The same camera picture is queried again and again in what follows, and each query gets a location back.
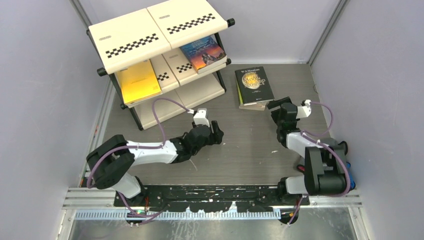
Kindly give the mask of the blue Jane Eyre book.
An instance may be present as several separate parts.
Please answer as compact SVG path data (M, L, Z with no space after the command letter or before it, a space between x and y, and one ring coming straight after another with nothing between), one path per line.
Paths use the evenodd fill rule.
M198 74L227 63L227 54L211 37L203 37L180 47Z

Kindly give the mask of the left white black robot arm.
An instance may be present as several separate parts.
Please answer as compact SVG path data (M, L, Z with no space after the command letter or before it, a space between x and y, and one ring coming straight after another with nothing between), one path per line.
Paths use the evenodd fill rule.
M203 147L221 144L223 136L224 132L215 120L211 126L195 125L182 136L165 142L138 143L127 141L123 135L117 134L86 157L90 169L87 187L99 190L111 188L133 206L141 206L146 200L146 193L140 179L128 173L131 167L188 161Z

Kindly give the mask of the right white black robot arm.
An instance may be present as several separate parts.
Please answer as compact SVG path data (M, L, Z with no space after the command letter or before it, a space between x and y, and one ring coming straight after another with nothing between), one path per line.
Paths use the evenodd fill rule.
M341 197L356 187L349 173L347 143L298 128L298 121L311 115L313 105L315 101L306 99L297 106L289 97L267 105L277 126L277 140L304 160L301 176L283 177L277 184L277 198L286 206L298 195Z

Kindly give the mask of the yellow book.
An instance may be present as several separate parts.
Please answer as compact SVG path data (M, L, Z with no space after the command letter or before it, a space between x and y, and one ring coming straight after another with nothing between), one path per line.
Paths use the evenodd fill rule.
M162 94L151 61L145 60L115 73L127 106Z

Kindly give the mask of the cream three-tier shelf rack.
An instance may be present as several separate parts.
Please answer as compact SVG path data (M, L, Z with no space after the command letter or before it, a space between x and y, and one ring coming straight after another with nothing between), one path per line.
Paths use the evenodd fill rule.
M146 130L226 92L221 69L227 62L198 74L180 47L211 36L224 49L219 33L233 26L206 0L167 0L90 25L87 29L108 76L139 130ZM162 94L124 104L116 72L150 60Z

